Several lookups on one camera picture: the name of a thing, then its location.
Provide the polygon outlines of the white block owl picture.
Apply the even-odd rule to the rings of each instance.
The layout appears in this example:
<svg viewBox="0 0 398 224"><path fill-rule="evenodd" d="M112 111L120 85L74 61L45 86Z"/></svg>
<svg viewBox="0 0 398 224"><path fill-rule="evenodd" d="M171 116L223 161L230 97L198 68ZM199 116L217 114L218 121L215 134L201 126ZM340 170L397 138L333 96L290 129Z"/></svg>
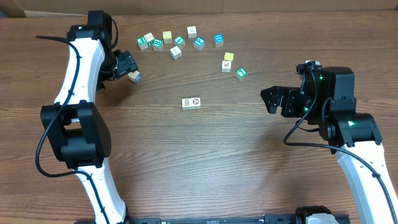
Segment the white block owl picture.
<svg viewBox="0 0 398 224"><path fill-rule="evenodd" d="M182 99L182 109L189 110L190 108L191 108L191 99L190 98Z"/></svg>

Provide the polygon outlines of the white block dark round picture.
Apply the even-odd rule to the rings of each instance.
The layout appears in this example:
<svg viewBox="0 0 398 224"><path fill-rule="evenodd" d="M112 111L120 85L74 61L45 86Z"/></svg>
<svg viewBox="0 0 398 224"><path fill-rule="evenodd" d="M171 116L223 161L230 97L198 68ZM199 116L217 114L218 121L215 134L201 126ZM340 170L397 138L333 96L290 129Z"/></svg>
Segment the white block dark round picture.
<svg viewBox="0 0 398 224"><path fill-rule="evenodd" d="M201 108L201 99L200 98L191 98L190 106L193 110L198 110Z"/></svg>

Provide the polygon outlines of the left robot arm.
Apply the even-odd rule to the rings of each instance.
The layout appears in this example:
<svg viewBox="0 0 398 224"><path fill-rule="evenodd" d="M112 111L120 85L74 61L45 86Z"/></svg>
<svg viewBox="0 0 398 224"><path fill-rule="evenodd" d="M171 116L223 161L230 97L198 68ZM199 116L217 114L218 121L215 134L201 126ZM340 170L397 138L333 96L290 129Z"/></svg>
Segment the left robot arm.
<svg viewBox="0 0 398 224"><path fill-rule="evenodd" d="M116 21L102 10L89 11L88 21L71 26L66 37L54 41L69 47L69 59L61 90L52 105L43 106L40 119L44 133L35 153L37 170L50 174L40 165L40 152L49 140L58 161L68 168L65 175L76 175L95 212L94 223L130 223L126 204L121 199L109 168L111 134L96 105L96 91L105 81L125 75L141 76L129 51L116 49Z"/></svg>

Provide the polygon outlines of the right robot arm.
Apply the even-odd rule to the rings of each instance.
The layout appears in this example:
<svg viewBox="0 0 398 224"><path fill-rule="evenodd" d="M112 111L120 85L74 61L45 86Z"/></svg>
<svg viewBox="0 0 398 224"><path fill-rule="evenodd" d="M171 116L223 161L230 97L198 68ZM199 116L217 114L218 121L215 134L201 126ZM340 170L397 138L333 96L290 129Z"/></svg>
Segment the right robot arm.
<svg viewBox="0 0 398 224"><path fill-rule="evenodd" d="M354 72L348 67L323 67L307 60L296 66L300 87L272 86L261 91L267 111L282 108L296 118L290 137L303 121L315 126L348 181L362 223L397 223L397 194L389 177L382 136L369 113L357 113Z"/></svg>

